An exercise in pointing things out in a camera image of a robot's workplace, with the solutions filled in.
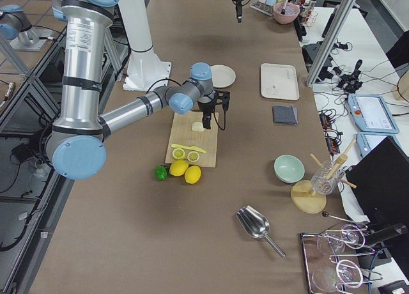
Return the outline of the black device case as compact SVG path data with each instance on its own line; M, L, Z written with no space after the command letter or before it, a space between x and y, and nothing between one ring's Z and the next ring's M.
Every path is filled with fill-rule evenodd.
M310 43L302 46L302 55L308 72L310 71L318 55L320 47L321 47L320 43ZM323 68L321 69L318 75L317 78L318 81L333 78L334 74L330 71L330 69L332 68L332 60L333 57L331 55L328 55L324 62Z

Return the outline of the dark grey folded cloth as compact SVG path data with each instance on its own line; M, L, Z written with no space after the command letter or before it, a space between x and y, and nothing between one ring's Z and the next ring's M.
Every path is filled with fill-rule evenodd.
M297 108L293 105L274 105L272 107L273 121L274 123L284 125L297 125L298 113Z

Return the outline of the round beige plate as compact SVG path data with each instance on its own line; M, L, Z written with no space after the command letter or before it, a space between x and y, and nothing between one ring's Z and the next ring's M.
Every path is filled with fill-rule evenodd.
M236 81L235 71L226 65L212 65L212 80L214 88L226 88Z

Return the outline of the lemon half slice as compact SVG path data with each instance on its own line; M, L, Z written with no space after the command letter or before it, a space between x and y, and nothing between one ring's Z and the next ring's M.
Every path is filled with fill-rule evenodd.
M200 159L200 154L197 151L190 151L187 153L187 160L189 162L198 162Z
M175 148L172 152L172 156L175 160L184 160L186 157L186 153L182 148Z

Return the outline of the clear glass on stand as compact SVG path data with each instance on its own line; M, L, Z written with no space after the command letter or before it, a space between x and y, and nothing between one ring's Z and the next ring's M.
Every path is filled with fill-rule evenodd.
M314 173L311 178L312 190L323 195L331 194L338 183L344 176L345 170L338 167L331 176L328 174L334 168L335 163L332 161L324 161L320 168Z

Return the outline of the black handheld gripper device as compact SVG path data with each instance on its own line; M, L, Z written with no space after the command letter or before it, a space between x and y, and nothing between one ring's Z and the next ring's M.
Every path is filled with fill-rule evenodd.
M339 77L338 88L342 89L347 93L355 94L358 89L362 87L363 82L359 80L361 74L360 67L362 65L362 60L359 59L356 64L354 71L351 74L344 74Z

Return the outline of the metal scoop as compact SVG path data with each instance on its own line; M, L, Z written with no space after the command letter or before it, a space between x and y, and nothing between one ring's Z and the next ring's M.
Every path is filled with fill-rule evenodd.
M282 258L285 252L269 237L270 224L268 219L250 205L238 209L236 216L249 236L255 239L265 239Z

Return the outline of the mint green bowl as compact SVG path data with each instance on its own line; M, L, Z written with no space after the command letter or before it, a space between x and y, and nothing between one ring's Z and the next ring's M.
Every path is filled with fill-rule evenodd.
M281 155L274 161L276 177L284 183L299 182L305 175L303 163L292 155Z

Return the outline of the black laptop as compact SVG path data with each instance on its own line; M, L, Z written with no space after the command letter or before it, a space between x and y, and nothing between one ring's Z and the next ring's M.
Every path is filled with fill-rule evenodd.
M344 203L348 217L379 227L408 225L408 155L391 136L349 167L346 179L356 185Z

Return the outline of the whole yellow lemon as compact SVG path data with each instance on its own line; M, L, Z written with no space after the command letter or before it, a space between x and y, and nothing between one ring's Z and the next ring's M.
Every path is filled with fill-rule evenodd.
M184 179L189 184L195 184L201 178L201 168L199 166L190 166L185 174Z
M169 173L172 176L183 176L188 168L189 164L185 160L175 160L170 165Z

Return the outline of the beige rectangular tray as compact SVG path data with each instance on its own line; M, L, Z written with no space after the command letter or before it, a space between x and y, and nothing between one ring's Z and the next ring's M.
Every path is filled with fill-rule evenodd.
M260 69L263 98L291 101L300 98L297 71L294 66L263 63Z

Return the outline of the white bun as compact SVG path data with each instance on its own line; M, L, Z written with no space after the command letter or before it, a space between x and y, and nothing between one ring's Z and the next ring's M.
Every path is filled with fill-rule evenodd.
M193 122L191 130L193 132L204 132L205 128L202 122L196 121L196 122Z

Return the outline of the metal muddler with black tip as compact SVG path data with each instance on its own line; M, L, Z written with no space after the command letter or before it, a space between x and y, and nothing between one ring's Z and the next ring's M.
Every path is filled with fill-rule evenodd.
M288 1L289 1L289 0L284 0L284 1L282 2L282 8L281 8L281 14L282 14L282 15L285 15L285 14L286 14L286 7L287 7L287 5L288 5Z

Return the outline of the green lime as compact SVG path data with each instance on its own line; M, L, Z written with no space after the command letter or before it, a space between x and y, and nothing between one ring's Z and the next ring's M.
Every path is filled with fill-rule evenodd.
M159 181L164 181L169 176L169 171L167 166L157 166L154 168L155 178Z

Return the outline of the wooden cutting board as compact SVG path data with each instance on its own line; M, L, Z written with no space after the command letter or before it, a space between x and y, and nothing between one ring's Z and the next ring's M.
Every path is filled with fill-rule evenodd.
M216 167L217 161L217 136L218 126L215 119L219 119L219 114L216 112L212 116L211 129L205 129L204 132L196 132L192 130L194 122L202 123L202 112L188 112L184 115L174 113L173 123L169 136L169 144L167 147L165 163L170 164L174 161L172 152L172 144L181 144L184 146L197 146L206 151L199 154L199 160L195 165L201 167Z

